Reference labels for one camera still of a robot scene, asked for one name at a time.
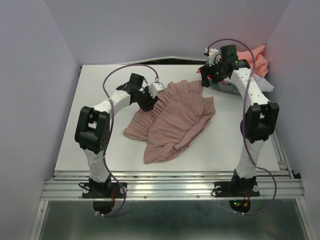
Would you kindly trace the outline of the dusty pink skirt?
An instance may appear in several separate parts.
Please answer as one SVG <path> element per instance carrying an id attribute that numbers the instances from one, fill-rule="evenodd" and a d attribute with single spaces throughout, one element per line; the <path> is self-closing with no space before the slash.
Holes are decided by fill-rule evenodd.
<path id="1" fill-rule="evenodd" d="M 214 98 L 203 97 L 201 81 L 171 82 L 153 110 L 138 110 L 123 131 L 131 140 L 146 142 L 145 164 L 177 158 L 204 130 L 215 114 Z"/>

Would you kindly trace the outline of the white light blue cloth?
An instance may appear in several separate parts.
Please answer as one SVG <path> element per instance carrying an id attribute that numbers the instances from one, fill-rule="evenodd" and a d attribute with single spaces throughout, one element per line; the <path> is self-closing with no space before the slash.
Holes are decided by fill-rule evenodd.
<path id="1" fill-rule="evenodd" d="M 253 75 L 253 78 L 262 92 L 270 93 L 274 90 L 274 86 L 270 84 L 265 78 L 260 77 L 256 74 Z"/>

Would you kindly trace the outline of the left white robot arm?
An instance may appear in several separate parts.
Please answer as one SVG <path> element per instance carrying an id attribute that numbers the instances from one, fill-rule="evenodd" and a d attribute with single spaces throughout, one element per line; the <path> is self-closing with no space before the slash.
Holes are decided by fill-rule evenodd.
<path id="1" fill-rule="evenodd" d="M 129 81 L 118 86 L 106 100 L 80 110 L 74 139 L 84 151 L 89 166 L 88 182 L 79 184 L 84 194 L 99 197 L 111 194 L 111 175 L 105 167 L 104 156 L 115 115 L 133 103 L 144 112 L 151 111 L 159 99 L 158 94 L 165 90 L 159 78 L 145 87 L 144 81 L 144 76 L 132 73 Z"/>

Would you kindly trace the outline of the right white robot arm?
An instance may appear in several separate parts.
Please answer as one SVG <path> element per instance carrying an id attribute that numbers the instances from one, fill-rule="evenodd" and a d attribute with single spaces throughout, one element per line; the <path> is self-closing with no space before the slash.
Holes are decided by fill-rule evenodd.
<path id="1" fill-rule="evenodd" d="M 280 107 L 262 93 L 250 64 L 239 59 L 235 45 L 226 45 L 220 50 L 206 48 L 204 54 L 208 60 L 199 69 L 202 86 L 208 88 L 229 79 L 243 98 L 240 159 L 231 180 L 215 182 L 213 192 L 217 197 L 243 196 L 246 193 L 258 196 L 257 163 L 265 142 L 275 131 Z"/>

